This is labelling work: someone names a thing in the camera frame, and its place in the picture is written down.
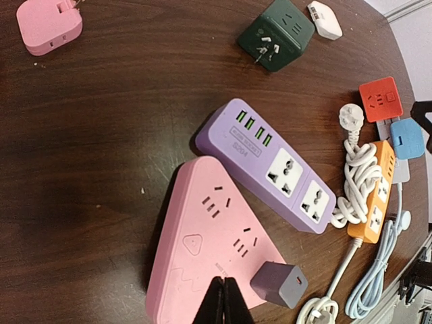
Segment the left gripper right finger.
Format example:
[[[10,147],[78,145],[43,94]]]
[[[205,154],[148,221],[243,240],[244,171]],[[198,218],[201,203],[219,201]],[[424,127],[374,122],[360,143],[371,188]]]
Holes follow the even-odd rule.
[[[426,114],[432,112],[432,101],[415,101],[410,110],[411,118],[428,133],[426,149],[432,152],[432,123]]]

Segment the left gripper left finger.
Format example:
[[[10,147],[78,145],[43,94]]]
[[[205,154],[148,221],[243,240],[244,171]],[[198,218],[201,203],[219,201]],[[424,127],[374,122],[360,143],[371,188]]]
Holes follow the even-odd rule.
[[[253,324],[237,281],[214,277],[202,300],[193,324]]]

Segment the blue square plug adapter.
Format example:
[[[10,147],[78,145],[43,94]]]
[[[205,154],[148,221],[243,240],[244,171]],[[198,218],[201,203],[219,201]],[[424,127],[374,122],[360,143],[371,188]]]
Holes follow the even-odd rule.
[[[390,126],[391,139],[396,157],[408,160],[425,154],[421,127],[412,119],[401,119]]]

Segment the red cube socket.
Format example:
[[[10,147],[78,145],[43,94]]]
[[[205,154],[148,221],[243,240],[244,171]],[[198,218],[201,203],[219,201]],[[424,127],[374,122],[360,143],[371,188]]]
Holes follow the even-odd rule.
[[[393,77],[388,76],[361,84],[358,90],[368,122],[379,122],[402,116],[403,108]]]

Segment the black charger plug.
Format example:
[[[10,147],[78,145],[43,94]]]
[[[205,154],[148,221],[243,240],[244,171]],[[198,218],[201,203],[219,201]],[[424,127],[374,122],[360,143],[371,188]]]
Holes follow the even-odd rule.
[[[294,309],[306,292],[308,280],[297,265],[266,261],[250,286],[261,299]]]

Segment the light blue power strip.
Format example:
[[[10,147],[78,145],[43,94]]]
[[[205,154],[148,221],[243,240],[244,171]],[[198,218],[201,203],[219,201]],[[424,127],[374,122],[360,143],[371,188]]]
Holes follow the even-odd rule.
[[[400,120],[400,117],[376,121],[377,131],[380,140],[386,140],[391,147],[394,147],[391,133],[391,125]],[[410,180],[410,170],[408,160],[399,160],[396,157],[394,176],[392,184],[405,183]]]

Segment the pink triangular socket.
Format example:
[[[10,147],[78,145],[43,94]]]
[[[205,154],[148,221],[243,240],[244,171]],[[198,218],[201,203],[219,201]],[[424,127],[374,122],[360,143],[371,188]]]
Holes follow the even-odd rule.
[[[233,277],[248,308],[264,303],[250,280],[284,259],[224,166],[183,164],[167,208],[146,293],[153,323],[191,323],[214,277]]]

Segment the white charger plug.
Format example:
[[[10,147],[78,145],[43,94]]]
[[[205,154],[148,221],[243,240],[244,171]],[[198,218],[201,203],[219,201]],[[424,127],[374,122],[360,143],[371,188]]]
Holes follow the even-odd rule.
[[[323,38],[335,41],[343,36],[341,26],[333,10],[319,1],[307,5],[317,32]]]

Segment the dark green cube adapter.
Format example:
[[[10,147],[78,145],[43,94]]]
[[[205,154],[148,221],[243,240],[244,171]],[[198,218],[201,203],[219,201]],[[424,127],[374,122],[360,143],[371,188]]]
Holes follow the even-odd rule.
[[[275,0],[238,37],[239,46],[268,72],[278,72],[306,51],[315,25],[291,1]]]

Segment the purple power strip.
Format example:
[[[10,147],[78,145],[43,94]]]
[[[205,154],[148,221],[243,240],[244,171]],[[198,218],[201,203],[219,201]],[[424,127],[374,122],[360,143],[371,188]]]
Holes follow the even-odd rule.
[[[246,101],[232,99],[218,108],[195,145],[297,230],[325,231],[334,192]]]

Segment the pink square plug adapter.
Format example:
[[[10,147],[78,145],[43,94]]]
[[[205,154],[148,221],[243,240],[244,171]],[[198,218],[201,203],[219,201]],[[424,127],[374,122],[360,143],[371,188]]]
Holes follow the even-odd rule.
[[[29,0],[19,6],[16,18],[31,55],[45,55],[80,36],[83,21],[78,4],[72,0]]]

